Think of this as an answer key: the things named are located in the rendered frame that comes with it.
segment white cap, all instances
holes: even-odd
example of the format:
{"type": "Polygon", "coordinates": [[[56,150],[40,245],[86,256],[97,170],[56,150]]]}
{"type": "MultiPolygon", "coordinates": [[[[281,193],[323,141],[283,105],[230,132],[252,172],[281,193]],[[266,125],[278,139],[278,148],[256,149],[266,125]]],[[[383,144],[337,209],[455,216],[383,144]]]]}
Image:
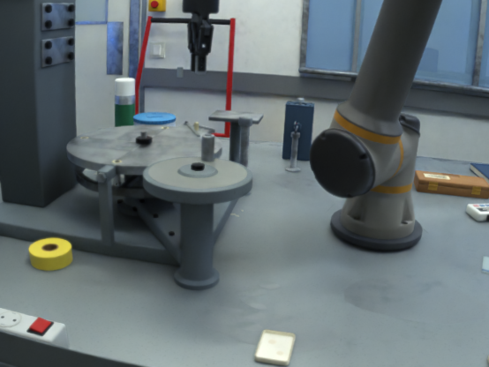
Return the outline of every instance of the white cap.
{"type": "Polygon", "coordinates": [[[131,97],[136,94],[136,80],[134,78],[116,79],[116,96],[131,97]]]}

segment brown box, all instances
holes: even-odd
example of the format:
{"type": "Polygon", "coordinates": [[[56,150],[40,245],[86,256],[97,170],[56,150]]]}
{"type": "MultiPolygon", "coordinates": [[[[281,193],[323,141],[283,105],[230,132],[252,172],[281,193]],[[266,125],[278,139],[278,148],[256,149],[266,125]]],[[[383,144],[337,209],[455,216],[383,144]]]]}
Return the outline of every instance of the brown box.
{"type": "Polygon", "coordinates": [[[416,171],[414,185],[419,192],[489,198],[489,184],[481,177],[416,171]]]}

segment yellow tape roll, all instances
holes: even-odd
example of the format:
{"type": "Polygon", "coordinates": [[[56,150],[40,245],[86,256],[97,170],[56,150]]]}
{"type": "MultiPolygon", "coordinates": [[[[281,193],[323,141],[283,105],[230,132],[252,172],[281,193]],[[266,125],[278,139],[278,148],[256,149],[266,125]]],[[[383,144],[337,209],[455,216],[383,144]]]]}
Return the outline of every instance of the yellow tape roll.
{"type": "Polygon", "coordinates": [[[29,246],[31,264],[50,272],[67,267],[73,261],[71,243],[61,238],[46,238],[29,246]]]}

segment blue round container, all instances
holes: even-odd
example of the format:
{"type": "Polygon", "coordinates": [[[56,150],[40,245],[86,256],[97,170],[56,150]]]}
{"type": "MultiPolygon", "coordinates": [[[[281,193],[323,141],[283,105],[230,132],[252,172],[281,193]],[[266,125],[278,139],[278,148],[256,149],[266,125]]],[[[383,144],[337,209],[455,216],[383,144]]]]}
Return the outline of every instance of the blue round container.
{"type": "Polygon", "coordinates": [[[175,126],[177,118],[173,114],[166,112],[145,112],[137,114],[134,118],[135,125],[165,125],[175,126]]]}

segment red metal bar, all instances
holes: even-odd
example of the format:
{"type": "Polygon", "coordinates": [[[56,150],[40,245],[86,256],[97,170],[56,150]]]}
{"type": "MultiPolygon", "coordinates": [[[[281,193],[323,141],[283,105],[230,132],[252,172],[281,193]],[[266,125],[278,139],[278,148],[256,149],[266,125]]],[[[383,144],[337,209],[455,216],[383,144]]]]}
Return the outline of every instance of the red metal bar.
{"type": "MultiPolygon", "coordinates": [[[[236,37],[236,19],[231,18],[231,25],[229,31],[229,57],[228,57],[228,83],[226,85],[226,111],[231,111],[232,99],[233,99],[233,72],[234,72],[234,44],[236,37]]],[[[229,138],[231,133],[231,124],[226,123],[226,127],[223,134],[214,134],[219,138],[229,138]]]]}
{"type": "Polygon", "coordinates": [[[139,56],[138,74],[136,75],[136,115],[139,113],[139,87],[141,85],[141,75],[143,74],[143,69],[145,67],[147,40],[149,39],[152,18],[153,17],[147,17],[145,36],[141,46],[141,55],[139,56]]]}

